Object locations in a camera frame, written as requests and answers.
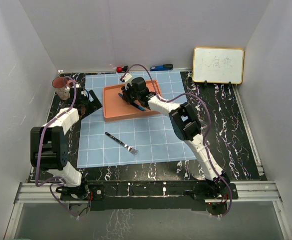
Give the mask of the blue patterned knife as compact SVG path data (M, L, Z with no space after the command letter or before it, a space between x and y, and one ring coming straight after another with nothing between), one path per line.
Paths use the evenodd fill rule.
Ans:
M123 99L123 94L119 93L118 95ZM143 112L146 111L143 107L139 106L138 104L136 104L134 102L133 103L130 103L130 105L132 105L133 107L135 107L135 108L137 108L137 109L139 109L139 110L141 110Z

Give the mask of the orange plastic tray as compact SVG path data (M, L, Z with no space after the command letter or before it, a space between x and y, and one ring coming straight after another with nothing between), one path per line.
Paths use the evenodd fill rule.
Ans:
M103 88L103 114L106 122L129 120L158 115L159 112L148 110L141 111L124 101L118 94L122 93L124 84L116 84Z

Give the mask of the blue checked tablecloth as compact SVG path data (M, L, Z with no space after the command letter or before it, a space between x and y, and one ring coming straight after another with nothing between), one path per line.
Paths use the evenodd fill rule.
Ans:
M130 153L108 137L115 136L138 150ZM174 134L168 117L150 117L105 122L99 109L81 122L77 167L107 167L194 159L190 148Z

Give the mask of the silver metal fork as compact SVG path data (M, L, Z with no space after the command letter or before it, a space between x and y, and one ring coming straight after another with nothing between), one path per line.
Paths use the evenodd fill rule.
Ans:
M122 147L126 148L130 153L136 155L138 154L138 150L134 149L132 146L129 146L125 143L123 143L121 140L119 140L118 138L116 138L115 136L111 135L108 132L105 132L105 134L110 137L112 140L114 140L115 142L117 142L118 144L120 144Z

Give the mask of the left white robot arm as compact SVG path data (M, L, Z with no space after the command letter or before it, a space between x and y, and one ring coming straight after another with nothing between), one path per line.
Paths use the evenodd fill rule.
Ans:
M89 194L85 177L70 163L67 132L78 121L99 110L102 104L93 90L79 85L72 87L70 98L55 117L43 126L30 131L30 162L36 168L35 181L39 171L48 172L60 182L57 192L79 200Z

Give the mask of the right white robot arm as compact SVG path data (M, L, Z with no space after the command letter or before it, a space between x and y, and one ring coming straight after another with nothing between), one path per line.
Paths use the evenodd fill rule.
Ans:
M121 77L123 99L128 103L138 101L143 108L159 112L169 117L175 135L190 148L204 171L209 194L218 199L230 190L230 180L210 152L206 135L202 134L201 123L191 105L175 103L150 91L142 77L125 74Z

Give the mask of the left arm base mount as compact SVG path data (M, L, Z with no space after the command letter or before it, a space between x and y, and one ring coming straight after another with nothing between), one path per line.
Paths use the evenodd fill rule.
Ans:
M62 197L68 196L77 200L92 200L94 197L104 196L104 186L100 184L91 184L87 180L82 180L79 186L58 186L56 192Z

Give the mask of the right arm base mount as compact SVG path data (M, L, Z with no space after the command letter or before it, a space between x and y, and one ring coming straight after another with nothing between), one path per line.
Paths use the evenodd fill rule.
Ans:
M208 186L207 183L200 182L197 185L194 185L191 190L183 191L183 195L191 196L195 200L211 200L218 199L219 196L223 196L227 194L228 199L230 199L230 191L226 187L222 193L216 194L213 190Z

